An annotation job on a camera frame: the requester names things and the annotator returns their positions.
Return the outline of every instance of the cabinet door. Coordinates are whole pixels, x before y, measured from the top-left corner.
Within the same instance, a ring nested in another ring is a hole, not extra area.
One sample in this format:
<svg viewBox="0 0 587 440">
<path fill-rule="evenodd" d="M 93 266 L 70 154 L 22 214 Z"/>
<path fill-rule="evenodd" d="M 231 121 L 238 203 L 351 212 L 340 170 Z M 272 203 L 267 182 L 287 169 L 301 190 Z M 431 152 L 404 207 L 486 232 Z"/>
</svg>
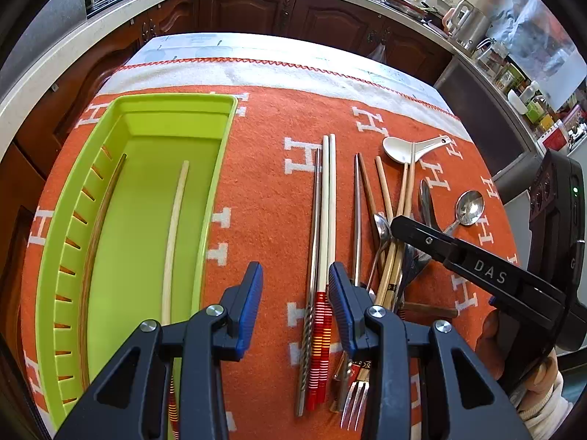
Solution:
<svg viewBox="0 0 587 440">
<path fill-rule="evenodd" d="M 288 36 L 366 55 L 383 25 L 380 14 L 341 0 L 296 0 Z"/>
<path fill-rule="evenodd" d="M 200 0 L 200 31 L 286 36 L 296 0 Z"/>
<path fill-rule="evenodd" d="M 44 183 L 11 143 L 0 162 L 0 332 L 23 371 L 19 311 L 22 265 Z"/>
<path fill-rule="evenodd" d="M 196 30 L 194 0 L 166 0 L 149 8 L 147 13 L 150 38 Z"/>
<path fill-rule="evenodd" d="M 420 33 L 388 20 L 383 31 L 387 65 L 434 85 L 452 55 Z"/>
<path fill-rule="evenodd" d="M 96 92 L 137 51 L 140 26 L 135 18 L 132 25 L 124 23 L 87 50 L 24 120 L 16 141 L 43 176 L 48 176 L 66 137 Z"/>
</svg>

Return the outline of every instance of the fork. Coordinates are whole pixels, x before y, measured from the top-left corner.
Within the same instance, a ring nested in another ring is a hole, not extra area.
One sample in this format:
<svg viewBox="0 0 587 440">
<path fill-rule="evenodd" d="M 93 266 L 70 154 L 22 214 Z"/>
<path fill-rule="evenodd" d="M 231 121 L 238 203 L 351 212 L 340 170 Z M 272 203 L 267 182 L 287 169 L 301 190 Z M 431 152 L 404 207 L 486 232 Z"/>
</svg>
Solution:
<svg viewBox="0 0 587 440">
<path fill-rule="evenodd" d="M 346 396 L 344 402 L 344 410 L 342 411 L 342 418 L 340 419 L 340 428 L 344 428 L 346 423 L 346 429 L 350 430 L 350 427 L 354 421 L 354 431 L 357 430 L 359 425 L 359 419 L 361 413 L 365 407 L 367 401 L 367 394 L 369 392 L 369 369 L 362 367 L 357 375 L 357 379 L 351 384 L 349 393 Z M 352 408 L 349 412 L 349 407 L 352 402 Z"/>
</svg>

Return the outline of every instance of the red zigzag stitching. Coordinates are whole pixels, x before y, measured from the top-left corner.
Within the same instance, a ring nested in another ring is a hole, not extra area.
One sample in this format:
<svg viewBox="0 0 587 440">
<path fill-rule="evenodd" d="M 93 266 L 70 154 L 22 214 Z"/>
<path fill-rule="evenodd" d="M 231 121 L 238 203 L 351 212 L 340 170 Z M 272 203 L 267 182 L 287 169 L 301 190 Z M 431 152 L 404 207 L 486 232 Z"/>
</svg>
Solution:
<svg viewBox="0 0 587 440">
<path fill-rule="evenodd" d="M 140 68 L 140 67 L 144 67 L 144 66 L 157 66 L 160 64 L 172 64 L 172 63 L 260 63 L 260 64 L 274 64 L 275 66 L 288 66 L 290 68 L 305 69 L 308 71 L 316 71 L 317 73 L 331 74 L 333 76 L 340 76 L 343 78 L 352 79 L 354 81 L 359 81 L 360 83 L 370 84 L 371 86 L 375 86 L 380 89 L 386 89 L 387 91 L 391 91 L 395 94 L 399 94 L 400 96 L 402 96 L 406 99 L 409 99 L 410 101 L 417 102 L 418 104 L 422 104 L 430 109 L 433 109 L 435 111 L 439 111 L 439 112 L 446 114 L 447 116 L 450 116 L 453 119 L 461 122 L 461 120 L 457 116 L 449 113 L 448 111 L 445 111 L 444 109 L 442 109 L 438 106 L 435 106 L 434 104 L 430 104 L 429 102 L 425 102 L 425 101 L 422 101 L 422 100 L 417 99 L 415 97 L 408 96 L 407 94 L 404 94 L 403 92 L 396 91 L 395 89 L 391 89 L 389 87 L 385 87 L 381 84 L 377 84 L 376 82 L 367 81 L 367 80 L 364 80 L 361 78 L 357 78 L 354 76 L 348 76 L 346 74 L 341 74 L 341 73 L 329 71 L 326 69 L 313 68 L 311 66 L 304 66 L 302 64 L 284 63 L 283 61 L 254 60 L 254 59 L 250 59 L 250 58 L 186 58 L 186 59 L 177 59 L 177 60 L 168 60 L 168 61 L 153 61 L 152 63 L 131 64 L 130 66 L 122 66 L 122 67 L 118 68 L 115 72 L 117 73 L 119 71 Z"/>
</svg>

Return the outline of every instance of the human hand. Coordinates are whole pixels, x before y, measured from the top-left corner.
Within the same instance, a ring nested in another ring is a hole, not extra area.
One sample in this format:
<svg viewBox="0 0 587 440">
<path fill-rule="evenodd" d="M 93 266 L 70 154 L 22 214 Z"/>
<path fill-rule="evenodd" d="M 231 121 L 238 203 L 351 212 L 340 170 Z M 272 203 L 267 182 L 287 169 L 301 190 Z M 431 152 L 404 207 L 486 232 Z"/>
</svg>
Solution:
<svg viewBox="0 0 587 440">
<path fill-rule="evenodd" d="M 504 373 L 505 366 L 504 354 L 501 352 L 496 340 L 499 325 L 498 311 L 491 311 L 483 322 L 482 332 L 475 347 L 477 357 L 485 364 L 485 367 L 496 380 Z M 524 382 L 528 392 L 522 399 L 518 410 L 530 410 L 541 403 L 554 385 L 557 374 L 557 355 L 553 349 L 545 361 Z"/>
</svg>

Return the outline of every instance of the glass jar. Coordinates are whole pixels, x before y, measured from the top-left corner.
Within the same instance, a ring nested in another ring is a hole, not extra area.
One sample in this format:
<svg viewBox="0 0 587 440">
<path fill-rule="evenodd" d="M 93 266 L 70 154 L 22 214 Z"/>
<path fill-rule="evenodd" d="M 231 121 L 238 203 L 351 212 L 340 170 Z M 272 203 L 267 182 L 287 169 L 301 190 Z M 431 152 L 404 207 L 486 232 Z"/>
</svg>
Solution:
<svg viewBox="0 0 587 440">
<path fill-rule="evenodd" d="M 497 75 L 507 64 L 508 50 L 502 43 L 492 38 L 487 38 L 479 43 L 477 50 L 475 53 L 477 66 L 486 73 L 491 81 L 495 81 Z"/>
<path fill-rule="evenodd" d="M 547 112 L 547 100 L 542 94 L 537 94 L 528 101 L 526 109 L 526 117 L 532 124 L 537 124 Z"/>
<path fill-rule="evenodd" d="M 523 78 L 524 76 L 522 76 L 520 70 L 513 64 L 508 63 L 502 70 L 501 75 L 498 76 L 495 85 L 501 92 L 507 94 L 510 88 L 517 86 Z"/>
</svg>

